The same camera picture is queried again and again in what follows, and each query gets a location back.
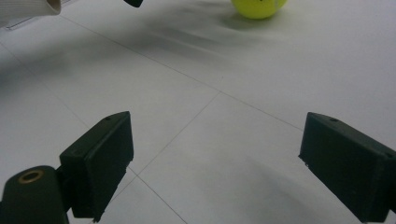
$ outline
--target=white object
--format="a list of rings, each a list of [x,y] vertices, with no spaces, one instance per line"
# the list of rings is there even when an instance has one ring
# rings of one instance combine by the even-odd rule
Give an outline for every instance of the white object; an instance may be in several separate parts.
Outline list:
[[[12,19],[58,15],[60,12],[60,0],[1,0],[0,27]]]

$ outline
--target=yellow ball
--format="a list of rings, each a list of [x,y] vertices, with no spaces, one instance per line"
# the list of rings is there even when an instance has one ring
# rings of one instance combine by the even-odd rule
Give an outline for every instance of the yellow ball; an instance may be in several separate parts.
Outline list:
[[[236,10],[249,19],[264,19],[274,15],[287,0],[231,0]]]

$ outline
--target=floor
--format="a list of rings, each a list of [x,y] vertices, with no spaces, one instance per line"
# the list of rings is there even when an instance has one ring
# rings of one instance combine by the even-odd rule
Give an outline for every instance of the floor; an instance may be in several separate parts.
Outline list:
[[[2,29],[0,190],[128,110],[135,157],[100,223],[359,223],[297,156],[309,111],[396,148],[395,11],[299,0],[250,21],[229,0],[77,0]]]

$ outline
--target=dark object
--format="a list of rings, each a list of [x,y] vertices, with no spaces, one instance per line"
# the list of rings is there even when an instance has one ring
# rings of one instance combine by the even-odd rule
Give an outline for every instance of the dark object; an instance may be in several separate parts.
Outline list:
[[[142,5],[143,0],[124,0],[126,3],[133,7],[140,7]]]
[[[37,166],[11,177],[0,215],[0,223],[67,223],[55,170]]]
[[[338,119],[308,113],[299,156],[361,221],[396,212],[396,152]]]
[[[56,171],[37,166],[8,180],[0,223],[64,224],[70,207],[97,222],[133,157],[130,113],[102,119],[61,154]]]

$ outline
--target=white tile floor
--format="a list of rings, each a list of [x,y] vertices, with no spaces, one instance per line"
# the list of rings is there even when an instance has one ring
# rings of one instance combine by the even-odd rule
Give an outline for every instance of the white tile floor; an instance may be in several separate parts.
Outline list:
[[[297,155],[308,111],[396,148],[395,11],[299,0],[249,21],[229,0],[78,0],[0,30],[0,190],[129,110],[135,158],[100,223],[359,223]]]

